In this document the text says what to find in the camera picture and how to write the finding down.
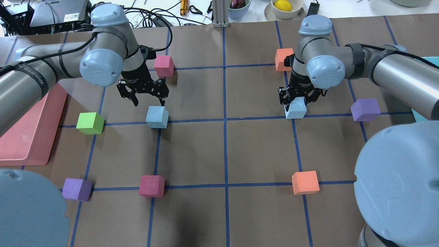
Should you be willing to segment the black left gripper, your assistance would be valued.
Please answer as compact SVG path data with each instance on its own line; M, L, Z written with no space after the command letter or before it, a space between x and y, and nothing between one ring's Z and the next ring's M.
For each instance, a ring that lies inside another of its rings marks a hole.
M169 96L166 81L163 78L153 80L146 64L147 60L156 57L152 48L139 45L136 53L126 62L129 68L122 71L122 78L116 84L120 96L129 99L136 107L139 104L137 93L153 95L159 99L161 106L165 106Z

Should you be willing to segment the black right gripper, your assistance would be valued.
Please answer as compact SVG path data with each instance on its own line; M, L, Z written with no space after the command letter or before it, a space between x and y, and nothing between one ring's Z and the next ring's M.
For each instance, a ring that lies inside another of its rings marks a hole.
M278 95L281 105L284 105L285 110L289 111L290 105L297 97L304 97L304 106L307 109L309 103L314 103L320 96L325 97L327 90L318 89L315 87L308 76L301 75L293 69L295 62L295 55L289 56L290 66L292 68L290 80L287 87L279 87Z

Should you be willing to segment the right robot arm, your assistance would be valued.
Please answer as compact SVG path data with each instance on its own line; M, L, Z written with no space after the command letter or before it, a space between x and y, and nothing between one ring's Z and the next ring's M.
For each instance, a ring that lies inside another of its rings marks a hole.
M372 136L356 161L354 192L366 224L359 247L438 246L438 66L403 46L333 45L331 19L301 21L289 85L278 89L286 112L308 103L344 79L368 78L423 122L395 125Z

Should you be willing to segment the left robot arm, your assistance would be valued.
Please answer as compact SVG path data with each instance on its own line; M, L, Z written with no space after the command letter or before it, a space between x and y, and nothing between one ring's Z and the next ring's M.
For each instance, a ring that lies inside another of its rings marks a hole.
M121 97L138 105L137 93L169 95L165 80L153 80L146 65L155 49L138 44L124 8L95 7L88 41L47 44L19 51L1 68L1 135L12 128L62 79L82 77L91 84L118 84ZM26 170L1 169L1 246L64 247L69 236L66 201L45 177Z

